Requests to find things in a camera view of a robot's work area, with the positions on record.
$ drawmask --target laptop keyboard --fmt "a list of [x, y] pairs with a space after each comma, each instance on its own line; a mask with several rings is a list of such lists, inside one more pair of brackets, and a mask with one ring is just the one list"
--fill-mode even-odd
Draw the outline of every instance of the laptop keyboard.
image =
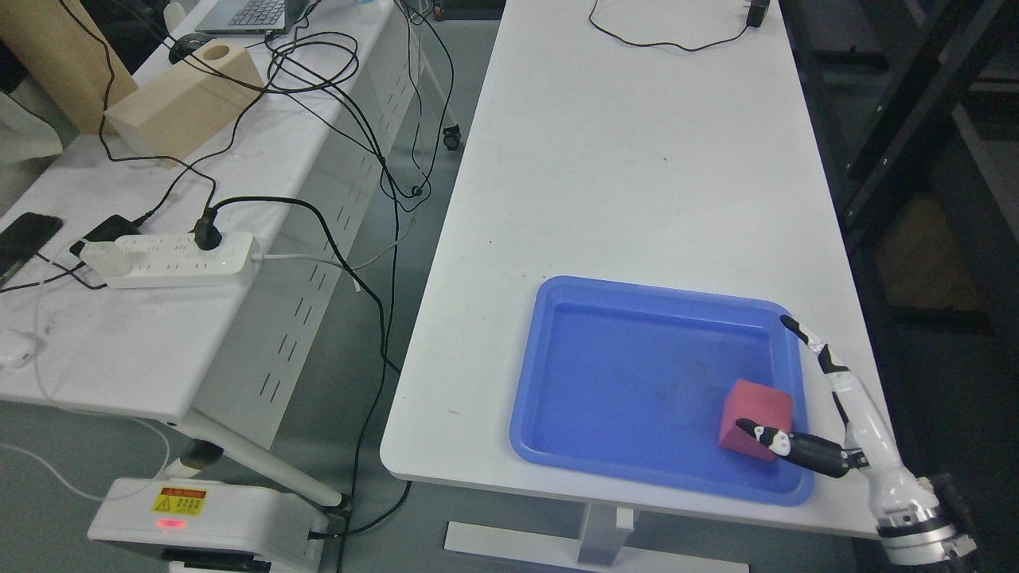
[[283, 13], [285, 0], [250, 0], [237, 10], [230, 25], [260, 25], [275, 23]]

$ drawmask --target red foam block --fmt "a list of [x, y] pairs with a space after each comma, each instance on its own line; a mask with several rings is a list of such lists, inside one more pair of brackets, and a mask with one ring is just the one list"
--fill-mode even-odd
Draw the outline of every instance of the red foam block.
[[774, 453], [737, 427], [736, 420], [750, 418], [758, 425], [783, 431], [793, 429], [793, 397], [748, 380], [736, 380], [721, 411], [718, 446], [770, 462]]

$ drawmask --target robotic hand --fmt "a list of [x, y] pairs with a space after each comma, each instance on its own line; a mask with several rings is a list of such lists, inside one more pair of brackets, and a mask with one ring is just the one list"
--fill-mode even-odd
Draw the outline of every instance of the robotic hand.
[[[846, 423], [847, 448], [810, 434], [760, 426], [747, 418], [741, 418], [737, 425], [776, 455], [809, 470], [842, 477], [859, 469], [869, 482], [870, 513], [877, 520], [877, 534], [893, 564], [924, 572], [975, 571], [976, 543], [969, 532], [957, 528], [972, 531], [972, 524], [951, 484], [931, 484], [906, 469], [892, 433], [860, 379], [839, 363], [826, 344], [798, 322], [783, 316], [782, 323], [817, 355]], [[946, 499], [946, 507], [938, 493]]]

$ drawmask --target blue tray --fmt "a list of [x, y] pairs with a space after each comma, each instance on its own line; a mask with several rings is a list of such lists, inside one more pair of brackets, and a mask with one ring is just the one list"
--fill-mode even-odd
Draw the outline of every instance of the blue tray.
[[781, 506], [813, 475], [718, 447], [738, 378], [793, 397], [808, 431], [799, 345], [773, 303], [573, 276], [538, 298], [509, 426], [530, 462]]

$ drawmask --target computer mouse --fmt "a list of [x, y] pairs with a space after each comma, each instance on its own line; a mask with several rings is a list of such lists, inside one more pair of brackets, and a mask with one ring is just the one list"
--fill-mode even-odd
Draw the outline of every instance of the computer mouse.
[[184, 34], [180, 38], [177, 38], [177, 41], [170, 48], [170, 63], [177, 63], [212, 40], [215, 40], [215, 37], [208, 34], [200, 34], [198, 32]]

